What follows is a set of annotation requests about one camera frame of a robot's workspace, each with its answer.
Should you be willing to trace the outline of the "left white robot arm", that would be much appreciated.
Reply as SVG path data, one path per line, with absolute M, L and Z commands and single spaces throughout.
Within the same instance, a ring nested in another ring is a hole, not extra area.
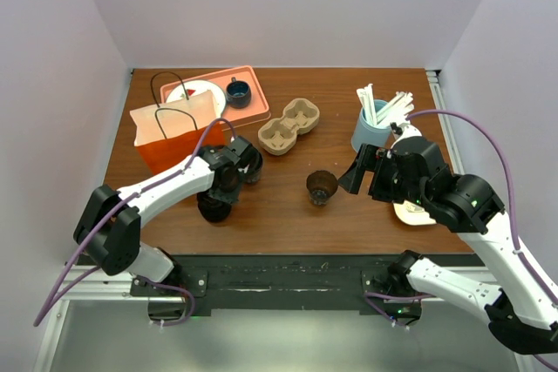
M 133 186 L 96 188 L 73 239 L 100 269 L 113 276 L 128 272 L 149 281 L 161 295 L 174 294 L 186 275 L 159 247 L 143 243 L 142 228 L 168 208 L 194 196 L 208 222 L 224 221 L 242 186 L 258 181 L 262 155 L 245 138 L 229 145 L 206 145 L 179 164 Z

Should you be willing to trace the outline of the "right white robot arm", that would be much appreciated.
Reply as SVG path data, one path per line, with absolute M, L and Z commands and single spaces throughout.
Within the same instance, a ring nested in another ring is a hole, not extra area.
M 374 200 L 418 204 L 457 234 L 497 281 L 470 280 L 406 250 L 388 268 L 398 300 L 438 297 L 480 319 L 515 353 L 556 353 L 557 305 L 544 291 L 550 279 L 537 263 L 525 266 L 532 254 L 513 239 L 510 216 L 485 180 L 452 173 L 439 147 L 421 136 L 400 139 L 391 150 L 361 145 L 338 184 L 356 194 L 366 172 L 373 174 L 368 194 Z

